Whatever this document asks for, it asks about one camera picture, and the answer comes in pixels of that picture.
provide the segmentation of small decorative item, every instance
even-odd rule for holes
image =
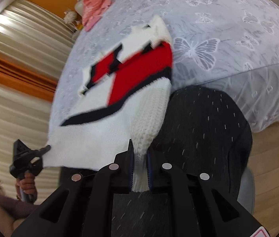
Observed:
[[[76,28],[77,30],[82,30],[84,26],[81,23],[81,20],[76,20]]]
[[[64,21],[66,24],[72,24],[77,17],[77,12],[72,11],[70,8],[64,11],[64,14],[65,14]]]

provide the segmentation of black handle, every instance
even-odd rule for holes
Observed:
[[[18,177],[18,179],[22,180],[24,179],[24,174],[20,175]],[[23,202],[26,202],[26,203],[34,203],[34,196],[32,194],[26,194],[22,189],[21,189],[21,186],[20,186],[20,195],[21,195],[21,200]]]

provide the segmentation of bedspread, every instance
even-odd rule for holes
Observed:
[[[253,131],[279,120],[276,4],[269,0],[116,0],[90,32],[82,31],[73,47],[55,93],[50,133],[77,101],[81,69],[154,14],[162,17],[173,39],[173,91],[192,84],[224,89]],[[258,69],[263,69],[265,78]],[[244,72],[249,75],[242,75],[243,82],[254,81],[251,88],[236,85]],[[267,110],[262,99],[270,101]]]

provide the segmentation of pink garment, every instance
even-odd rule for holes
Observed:
[[[85,26],[85,31],[89,31],[101,19],[111,4],[111,0],[83,0],[82,25]]]

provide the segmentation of navy stripe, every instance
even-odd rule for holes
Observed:
[[[145,54],[149,51],[153,50],[152,46],[151,46],[151,42],[149,42],[143,49],[142,54]]]
[[[61,126],[81,125],[81,124],[85,124],[85,123],[94,122],[94,121],[100,120],[102,118],[105,118],[107,116],[110,116],[122,108],[122,106],[125,103],[125,101],[127,100],[127,98],[129,98],[131,95],[133,95],[134,93],[136,93],[137,91],[139,91],[140,89],[145,87],[146,85],[149,85],[150,83],[152,83],[153,81],[155,81],[161,77],[166,77],[168,79],[171,79],[171,68],[166,67],[162,71],[159,71],[154,75],[150,75],[148,78],[146,78],[144,81],[142,81],[139,85],[137,85],[135,88],[130,90],[121,100],[117,101],[116,103],[114,103],[106,108],[74,115],[74,116],[66,119],[61,124]]]
[[[123,45],[120,44],[113,52],[113,62],[110,64],[109,69],[109,75],[112,74],[113,72],[118,70],[118,66],[121,64],[121,62],[117,59],[119,52],[123,49]]]

